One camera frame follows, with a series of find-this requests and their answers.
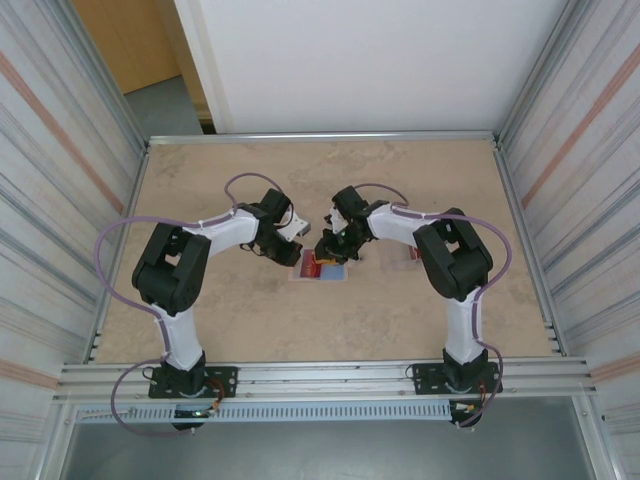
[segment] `metal wall panel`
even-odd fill
[[[504,150],[571,354],[640,466],[640,3],[591,2]]]
[[[93,243],[145,150],[64,18],[54,2],[0,3],[1,478],[27,475],[60,368],[83,360],[102,292]]]

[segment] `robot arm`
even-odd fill
[[[491,255],[471,224],[392,208],[380,200],[369,204],[353,187],[341,190],[332,200],[334,206],[325,218],[331,229],[323,231],[315,249],[316,260],[340,264],[357,260],[360,247],[378,239],[416,247],[429,281],[447,304],[448,338],[443,355],[448,385],[455,391],[467,390],[488,363],[487,351],[473,335],[472,307],[493,268]],[[464,215],[459,209],[444,213]],[[476,323],[481,338],[480,305]]]
[[[293,238],[306,234],[310,225],[290,206],[286,195],[270,189],[260,203],[239,204],[235,212],[199,222],[199,228],[156,225],[132,283],[160,314],[157,323],[170,345],[164,355],[165,376],[181,393],[197,394],[204,381],[206,360],[196,336],[193,304],[207,260],[230,247],[247,245],[279,265],[295,265],[302,246]]]

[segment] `small object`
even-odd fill
[[[301,253],[300,260],[289,273],[289,280],[342,282],[347,279],[346,265],[319,263],[314,251],[309,248],[302,249]]]

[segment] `black bracket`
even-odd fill
[[[458,208],[444,213],[464,215]],[[462,302],[487,284],[493,259],[469,222],[438,220],[417,229],[413,238],[431,285],[443,297]],[[449,251],[453,244],[457,248]]]
[[[207,367],[201,370],[201,381],[198,384],[188,382],[189,372],[176,370],[180,376],[167,368],[166,364],[153,368],[149,385],[149,398],[220,398],[220,385],[224,388],[222,397],[233,398],[238,387],[238,367]]]
[[[211,241],[180,227],[158,223],[133,271],[133,286],[145,303],[170,316],[194,304],[204,279]],[[177,259],[175,265],[167,257]]]
[[[314,254],[316,260],[330,260],[342,265],[349,259],[359,260],[358,251],[371,240],[375,240],[367,218],[375,209],[389,202],[377,200],[371,204],[364,200],[351,185],[340,190],[331,199],[336,210],[347,222],[347,226],[338,234],[325,228],[318,241]],[[325,217],[331,223],[331,216]]]
[[[291,206],[289,197],[273,188],[267,191],[260,203],[238,205],[238,208],[258,219],[256,238],[248,244],[249,248],[253,250],[257,245],[260,248],[260,256],[267,257],[285,267],[293,267],[300,259],[300,250],[302,250],[301,244],[287,242],[277,233],[276,223],[282,220],[289,206]]]
[[[487,362],[484,368],[466,384],[454,385],[446,364],[442,362],[415,363],[411,365],[411,379],[416,395],[480,395],[482,388],[485,392],[492,392],[498,382],[498,364]]]

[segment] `beige marble surface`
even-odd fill
[[[395,186],[416,210],[452,206],[502,229],[515,247],[511,270],[485,296],[484,337],[506,356],[550,355],[529,273],[491,147],[485,141],[270,143],[156,146],[138,200],[137,215],[185,221],[229,208],[222,187],[231,176],[255,171],[280,183],[312,231],[321,235],[331,197],[356,183]],[[258,201],[268,185],[247,178],[235,183],[239,201]],[[370,201],[393,200],[367,188]],[[131,273],[153,225],[131,228],[116,288],[139,299]],[[503,247],[480,234],[496,271]],[[439,358],[446,340],[443,300],[422,269],[384,273],[374,243],[364,260],[339,283],[291,282],[288,270],[239,248],[209,261],[195,307],[200,342],[210,361],[311,361]],[[158,357],[160,336],[152,318],[112,301],[97,360],[134,362]]]

